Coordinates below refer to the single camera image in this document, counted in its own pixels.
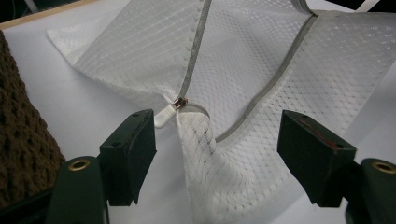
white table surface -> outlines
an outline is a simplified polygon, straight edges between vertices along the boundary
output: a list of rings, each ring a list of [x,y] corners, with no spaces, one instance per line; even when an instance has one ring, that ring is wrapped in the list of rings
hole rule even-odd
[[[52,46],[45,30],[94,19],[119,10],[126,3],[126,0],[102,0],[4,31],[29,98],[68,160],[97,156],[99,146],[118,125],[144,108],[72,69]],[[314,8],[340,8],[323,1],[309,1],[309,4]],[[396,163],[395,86],[396,64],[346,132],[344,138],[359,150],[357,162],[379,158]],[[191,223],[176,128],[167,125],[157,130],[156,142],[158,152],[141,190],[139,205],[109,207],[111,223]],[[344,202],[341,209],[319,209],[302,194],[285,209],[246,217],[238,223],[345,223],[345,205]]]

folded fabric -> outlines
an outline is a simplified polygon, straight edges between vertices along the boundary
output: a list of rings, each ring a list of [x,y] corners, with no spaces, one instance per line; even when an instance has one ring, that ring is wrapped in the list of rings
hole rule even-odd
[[[188,98],[171,109],[193,220],[224,223],[296,185],[276,153],[283,109],[345,132],[395,62],[395,20],[317,16],[304,0],[133,0],[48,36],[78,71],[156,113]]]

zipper pull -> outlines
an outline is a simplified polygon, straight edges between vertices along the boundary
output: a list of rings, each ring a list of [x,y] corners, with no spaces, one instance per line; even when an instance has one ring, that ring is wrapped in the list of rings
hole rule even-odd
[[[169,119],[176,114],[176,110],[180,109],[188,102],[189,100],[187,98],[178,97],[171,105],[167,106],[154,117],[154,127],[157,129],[163,128]]]

gray zipper tape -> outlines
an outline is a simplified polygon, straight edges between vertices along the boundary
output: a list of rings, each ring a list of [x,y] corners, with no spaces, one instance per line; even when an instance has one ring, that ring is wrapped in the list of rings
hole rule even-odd
[[[198,104],[191,104],[188,103],[187,105],[183,106],[180,109],[180,113],[203,113],[205,115],[207,115],[208,118],[210,118],[209,113],[207,113],[207,110]]]
[[[282,64],[280,65],[279,69],[276,71],[276,74],[271,79],[271,81],[262,89],[259,93],[257,93],[250,103],[247,106],[244,114],[231,126],[227,131],[216,137],[216,142],[221,142],[228,136],[230,136],[233,132],[235,132],[239,126],[245,121],[248,117],[250,112],[256,106],[256,104],[275,86],[275,84],[279,81],[282,77],[283,73],[285,72],[286,68],[288,67],[291,59],[293,58],[295,52],[300,47],[301,43],[303,42],[306,34],[308,33],[309,29],[314,24],[315,20],[317,19],[317,15],[311,15],[303,25],[303,28],[297,34],[296,38],[294,39],[288,53],[286,54],[285,59],[283,60]]]
[[[309,8],[309,6],[305,0],[291,0],[291,3],[294,5],[294,7],[297,9],[297,11],[299,11],[301,13],[308,14],[308,15],[315,14],[311,10],[311,8]]]
[[[212,0],[205,0],[204,2],[201,18],[198,22],[197,30],[195,33],[194,43],[192,44],[192,50],[191,50],[189,65],[187,66],[186,76],[184,77],[184,81],[181,86],[178,97],[185,97],[187,93],[187,89],[190,86],[192,73],[194,72],[195,63],[197,62],[197,58],[198,58],[199,48],[201,47],[202,38],[204,36],[206,20],[207,20],[207,16],[209,15],[209,9],[211,3]]]

brown textured object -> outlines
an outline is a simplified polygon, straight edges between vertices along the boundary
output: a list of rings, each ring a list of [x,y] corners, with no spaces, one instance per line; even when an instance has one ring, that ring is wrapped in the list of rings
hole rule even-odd
[[[0,209],[52,187],[63,163],[0,31]]]

